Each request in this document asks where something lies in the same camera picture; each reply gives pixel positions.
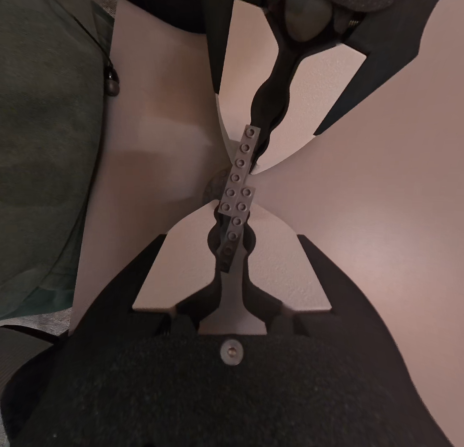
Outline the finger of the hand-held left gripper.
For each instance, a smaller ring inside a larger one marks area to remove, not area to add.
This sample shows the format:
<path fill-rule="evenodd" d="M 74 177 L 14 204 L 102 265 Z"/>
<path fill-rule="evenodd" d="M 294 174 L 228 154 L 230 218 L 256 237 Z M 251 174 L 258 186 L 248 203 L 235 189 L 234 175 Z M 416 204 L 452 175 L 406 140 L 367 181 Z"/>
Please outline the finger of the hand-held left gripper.
<path fill-rule="evenodd" d="M 314 138 L 366 58 L 363 53 L 339 44 L 300 62 L 290 84 L 287 112 L 271 132 L 268 147 L 258 158 L 253 174 L 276 166 Z"/>
<path fill-rule="evenodd" d="M 225 148 L 232 160 L 246 125 L 251 124 L 254 96 L 267 81 L 278 55 L 278 44 L 264 11 L 234 0 L 217 113 Z"/>

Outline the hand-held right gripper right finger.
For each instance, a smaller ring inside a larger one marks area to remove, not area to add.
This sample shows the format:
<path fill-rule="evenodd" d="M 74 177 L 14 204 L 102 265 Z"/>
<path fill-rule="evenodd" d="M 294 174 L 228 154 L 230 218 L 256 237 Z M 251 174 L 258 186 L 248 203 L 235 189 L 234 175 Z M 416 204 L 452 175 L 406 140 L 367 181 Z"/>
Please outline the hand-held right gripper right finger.
<path fill-rule="evenodd" d="M 243 246 L 243 304 L 266 330 L 281 315 L 331 311 L 298 235 L 258 204 L 251 206 Z"/>

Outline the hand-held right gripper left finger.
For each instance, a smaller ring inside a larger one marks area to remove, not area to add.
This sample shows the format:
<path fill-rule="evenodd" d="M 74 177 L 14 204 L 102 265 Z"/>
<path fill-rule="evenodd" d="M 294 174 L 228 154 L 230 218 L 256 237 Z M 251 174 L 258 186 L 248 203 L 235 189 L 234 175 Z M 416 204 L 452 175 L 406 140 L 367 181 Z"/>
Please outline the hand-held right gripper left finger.
<path fill-rule="evenodd" d="M 218 309 L 222 281 L 217 206 L 202 206 L 167 232 L 132 305 L 134 311 L 186 315 L 198 327 Z"/>

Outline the green sweatshirt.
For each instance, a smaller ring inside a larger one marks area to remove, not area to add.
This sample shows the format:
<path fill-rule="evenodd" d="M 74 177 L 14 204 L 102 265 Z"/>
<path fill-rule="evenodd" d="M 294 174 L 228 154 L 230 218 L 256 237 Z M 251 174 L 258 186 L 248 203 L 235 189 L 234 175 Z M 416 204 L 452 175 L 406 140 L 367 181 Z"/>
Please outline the green sweatshirt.
<path fill-rule="evenodd" d="M 93 0 L 1 0 L 1 319 L 73 304 L 114 20 Z"/>

